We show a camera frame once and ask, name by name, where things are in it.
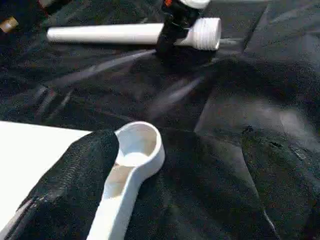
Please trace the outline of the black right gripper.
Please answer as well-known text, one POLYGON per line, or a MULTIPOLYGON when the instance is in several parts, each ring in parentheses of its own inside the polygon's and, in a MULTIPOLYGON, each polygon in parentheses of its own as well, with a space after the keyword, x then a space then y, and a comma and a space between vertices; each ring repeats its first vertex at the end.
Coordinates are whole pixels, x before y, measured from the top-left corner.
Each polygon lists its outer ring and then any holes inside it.
POLYGON ((163 0, 164 24, 156 42, 156 53, 167 54, 179 39, 187 37, 189 29, 199 18, 202 9, 187 0, 163 0))

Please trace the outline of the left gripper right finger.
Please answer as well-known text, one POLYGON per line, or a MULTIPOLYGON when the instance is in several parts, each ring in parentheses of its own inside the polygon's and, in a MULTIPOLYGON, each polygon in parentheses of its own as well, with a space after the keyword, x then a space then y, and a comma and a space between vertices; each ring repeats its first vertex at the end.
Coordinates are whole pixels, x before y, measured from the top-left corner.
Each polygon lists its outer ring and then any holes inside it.
POLYGON ((247 127, 241 149, 267 216, 283 240, 320 238, 320 154, 247 127))

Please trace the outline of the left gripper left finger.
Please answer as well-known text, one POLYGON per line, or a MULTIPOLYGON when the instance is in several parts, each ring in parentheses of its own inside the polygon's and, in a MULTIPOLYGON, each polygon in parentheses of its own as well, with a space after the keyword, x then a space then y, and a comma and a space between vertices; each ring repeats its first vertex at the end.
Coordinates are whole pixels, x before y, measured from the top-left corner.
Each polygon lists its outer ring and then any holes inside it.
POLYGON ((119 147, 109 129, 74 141, 30 190, 0 238, 87 239, 119 147))

